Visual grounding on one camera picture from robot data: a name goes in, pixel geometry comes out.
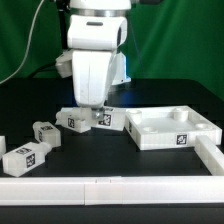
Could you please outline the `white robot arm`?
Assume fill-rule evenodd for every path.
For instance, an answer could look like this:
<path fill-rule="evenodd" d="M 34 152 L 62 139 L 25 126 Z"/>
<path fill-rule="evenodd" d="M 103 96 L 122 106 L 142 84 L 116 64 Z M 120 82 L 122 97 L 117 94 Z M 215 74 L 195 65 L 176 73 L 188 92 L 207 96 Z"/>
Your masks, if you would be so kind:
<path fill-rule="evenodd" d="M 163 0 L 56 0 L 61 13 L 71 10 L 70 25 L 61 27 L 64 51 L 56 59 L 63 77 L 73 78 L 77 105 L 101 120 L 113 85 L 128 82 L 126 56 L 119 50 L 128 33 L 126 13 L 134 4 Z"/>

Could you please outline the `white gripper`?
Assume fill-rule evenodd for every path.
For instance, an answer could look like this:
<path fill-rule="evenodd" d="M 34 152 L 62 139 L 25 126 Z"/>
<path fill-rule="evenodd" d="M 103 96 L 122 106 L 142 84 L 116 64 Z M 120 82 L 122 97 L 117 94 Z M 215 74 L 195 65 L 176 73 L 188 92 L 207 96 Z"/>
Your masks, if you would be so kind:
<path fill-rule="evenodd" d="M 96 119 L 103 119 L 102 106 L 115 77 L 115 53 L 76 50 L 72 54 L 72 71 L 77 105 L 98 108 Z"/>

